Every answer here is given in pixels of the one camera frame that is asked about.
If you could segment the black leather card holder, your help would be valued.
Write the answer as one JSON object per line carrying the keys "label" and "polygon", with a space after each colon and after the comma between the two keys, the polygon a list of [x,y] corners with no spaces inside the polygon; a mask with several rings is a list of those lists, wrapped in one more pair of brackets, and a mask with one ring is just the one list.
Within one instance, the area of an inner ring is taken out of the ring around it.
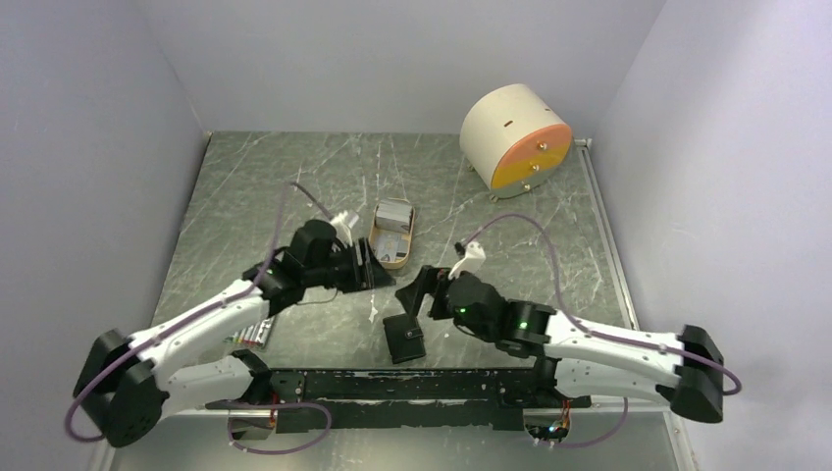
{"label": "black leather card holder", "polygon": [[386,343],[392,364],[401,364],[426,356],[424,334],[418,320],[408,314],[383,320]]}

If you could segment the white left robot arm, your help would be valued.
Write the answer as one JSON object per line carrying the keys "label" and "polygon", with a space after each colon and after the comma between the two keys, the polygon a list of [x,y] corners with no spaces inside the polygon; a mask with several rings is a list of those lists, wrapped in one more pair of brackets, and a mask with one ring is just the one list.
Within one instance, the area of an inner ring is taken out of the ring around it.
{"label": "white left robot arm", "polygon": [[287,246],[270,243],[264,261],[218,294],[183,314],[128,336],[110,330],[92,344],[65,416],[67,434],[83,411],[97,427],[94,442],[124,447],[162,420],[184,410],[229,401],[275,408],[281,395],[270,367],[254,352],[238,349],[220,360],[190,362],[236,331],[271,319],[300,303],[310,288],[348,294],[394,285],[370,242],[351,240],[336,221],[310,220]]}

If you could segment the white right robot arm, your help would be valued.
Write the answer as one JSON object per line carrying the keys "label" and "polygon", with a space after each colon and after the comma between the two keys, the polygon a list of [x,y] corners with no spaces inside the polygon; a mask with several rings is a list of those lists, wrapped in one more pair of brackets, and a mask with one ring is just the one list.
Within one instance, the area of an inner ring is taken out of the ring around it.
{"label": "white right robot arm", "polygon": [[551,306],[508,299],[470,273],[423,267],[396,291],[405,315],[416,319],[425,296],[429,316],[516,358],[535,359],[532,399],[552,406],[588,395],[619,396],[666,405],[695,422],[723,420],[724,357],[707,330],[679,334],[633,331],[570,319]]}

